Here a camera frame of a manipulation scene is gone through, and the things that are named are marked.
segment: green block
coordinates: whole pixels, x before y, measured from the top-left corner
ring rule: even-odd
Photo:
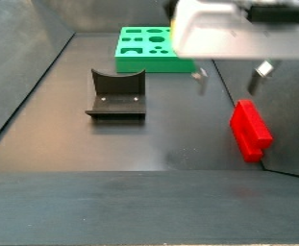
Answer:
[[[188,73],[194,61],[180,59],[171,46],[170,27],[123,27],[116,45],[116,72]]]

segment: black holder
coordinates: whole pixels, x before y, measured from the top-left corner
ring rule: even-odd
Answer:
[[[93,69],[96,91],[93,106],[85,113],[97,119],[145,119],[145,70],[125,76],[109,76]]]

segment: dark gray panel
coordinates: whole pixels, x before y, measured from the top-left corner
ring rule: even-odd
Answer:
[[[77,33],[119,32],[124,26],[168,26],[163,0],[44,0]]]
[[[72,34],[40,1],[0,0],[0,129]]]
[[[216,68],[232,100],[250,98],[271,129],[275,140],[266,151],[264,167],[299,175],[299,61],[283,61],[272,78],[250,96],[247,86],[258,64],[259,61],[216,61]]]
[[[91,68],[115,74],[117,34],[76,36],[0,139],[0,171],[247,169],[232,104],[210,61],[206,95],[190,74],[147,74],[144,125],[95,125]]]
[[[268,172],[0,174],[0,245],[298,244],[299,179]]]

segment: red block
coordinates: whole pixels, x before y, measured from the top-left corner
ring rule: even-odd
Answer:
[[[272,136],[251,100],[239,100],[230,127],[246,162],[259,162],[262,149],[268,148]]]

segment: gray wall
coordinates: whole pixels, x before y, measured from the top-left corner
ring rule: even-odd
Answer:
[[[299,61],[283,61],[272,78],[251,96],[251,71],[259,61],[216,61],[216,68],[234,102],[250,98],[272,132],[274,144],[266,151],[267,169],[299,175]]]
[[[167,26],[165,0],[44,0],[77,33],[115,33],[124,26]]]
[[[72,35],[39,0],[0,0],[0,129]]]

